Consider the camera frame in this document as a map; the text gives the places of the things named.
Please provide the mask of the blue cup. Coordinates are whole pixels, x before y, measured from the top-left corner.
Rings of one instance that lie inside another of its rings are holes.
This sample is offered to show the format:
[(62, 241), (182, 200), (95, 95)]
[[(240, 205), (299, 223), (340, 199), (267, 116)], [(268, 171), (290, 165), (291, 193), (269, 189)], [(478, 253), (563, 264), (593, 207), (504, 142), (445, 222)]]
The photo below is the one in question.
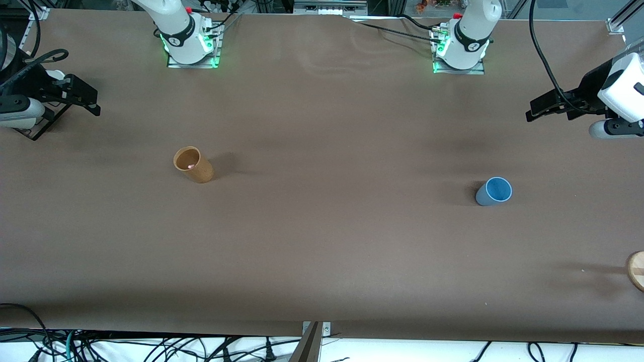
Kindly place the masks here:
[(512, 194), (512, 185), (505, 178), (496, 176), (479, 188), (474, 199), (480, 206), (489, 207), (508, 201)]

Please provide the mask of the black cup rack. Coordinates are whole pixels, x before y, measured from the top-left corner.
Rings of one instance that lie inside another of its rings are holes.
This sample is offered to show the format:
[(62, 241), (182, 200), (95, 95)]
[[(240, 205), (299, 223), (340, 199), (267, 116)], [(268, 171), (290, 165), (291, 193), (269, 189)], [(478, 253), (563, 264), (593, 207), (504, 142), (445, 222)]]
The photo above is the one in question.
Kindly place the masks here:
[(44, 133), (50, 130), (51, 127), (71, 108), (71, 105), (62, 105), (60, 103), (42, 104), (38, 100), (30, 97), (15, 96), (12, 97), (12, 102), (6, 106), (2, 106), (0, 117), (2, 118), (27, 118), (38, 117), (38, 122), (30, 130), (18, 130), (16, 128), (8, 128), (14, 130), (23, 137), (29, 140), (36, 141)]

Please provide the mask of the pale grey cup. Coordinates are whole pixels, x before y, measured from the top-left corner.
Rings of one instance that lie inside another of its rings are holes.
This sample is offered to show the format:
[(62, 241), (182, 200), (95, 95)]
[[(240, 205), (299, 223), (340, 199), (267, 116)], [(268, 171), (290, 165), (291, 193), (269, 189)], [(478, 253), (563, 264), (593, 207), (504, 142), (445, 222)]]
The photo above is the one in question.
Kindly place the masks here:
[(2, 118), (0, 117), (0, 127), (16, 128), (18, 130), (30, 130), (38, 122), (38, 117), (27, 118)]

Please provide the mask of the brown cup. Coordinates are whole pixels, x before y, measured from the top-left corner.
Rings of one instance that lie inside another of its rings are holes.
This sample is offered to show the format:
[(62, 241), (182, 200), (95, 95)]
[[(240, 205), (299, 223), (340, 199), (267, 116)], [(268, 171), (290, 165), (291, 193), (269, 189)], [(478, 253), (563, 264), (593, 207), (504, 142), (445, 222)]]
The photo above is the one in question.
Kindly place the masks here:
[[(174, 155), (173, 163), (177, 170), (183, 172), (194, 183), (205, 184), (214, 179), (215, 173), (212, 164), (194, 146), (179, 149)], [(188, 165), (192, 164), (195, 167), (188, 169)]]

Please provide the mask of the round wooden coaster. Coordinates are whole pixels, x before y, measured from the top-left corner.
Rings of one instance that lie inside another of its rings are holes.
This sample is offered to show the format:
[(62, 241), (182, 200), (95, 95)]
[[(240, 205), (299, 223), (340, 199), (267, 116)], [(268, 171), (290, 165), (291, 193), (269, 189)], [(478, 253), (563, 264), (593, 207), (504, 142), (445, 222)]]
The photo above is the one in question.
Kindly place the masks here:
[(625, 266), (631, 284), (644, 293), (644, 250), (632, 253), (626, 260)]

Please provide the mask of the grey power strip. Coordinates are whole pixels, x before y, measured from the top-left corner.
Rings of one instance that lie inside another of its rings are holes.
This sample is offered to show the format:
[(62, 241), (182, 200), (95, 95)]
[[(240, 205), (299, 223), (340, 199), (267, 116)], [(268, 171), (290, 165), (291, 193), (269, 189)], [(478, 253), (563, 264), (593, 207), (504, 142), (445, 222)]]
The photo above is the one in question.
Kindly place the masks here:
[(293, 14), (368, 16), (367, 0), (293, 0)]

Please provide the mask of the metal table bracket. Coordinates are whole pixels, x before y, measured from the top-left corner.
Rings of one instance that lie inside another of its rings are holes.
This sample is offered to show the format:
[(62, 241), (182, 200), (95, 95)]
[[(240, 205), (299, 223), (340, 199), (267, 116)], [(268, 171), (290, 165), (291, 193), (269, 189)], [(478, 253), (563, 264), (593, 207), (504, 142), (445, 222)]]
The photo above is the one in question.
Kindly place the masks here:
[(330, 321), (308, 322), (288, 362), (319, 362), (324, 337), (331, 336)]

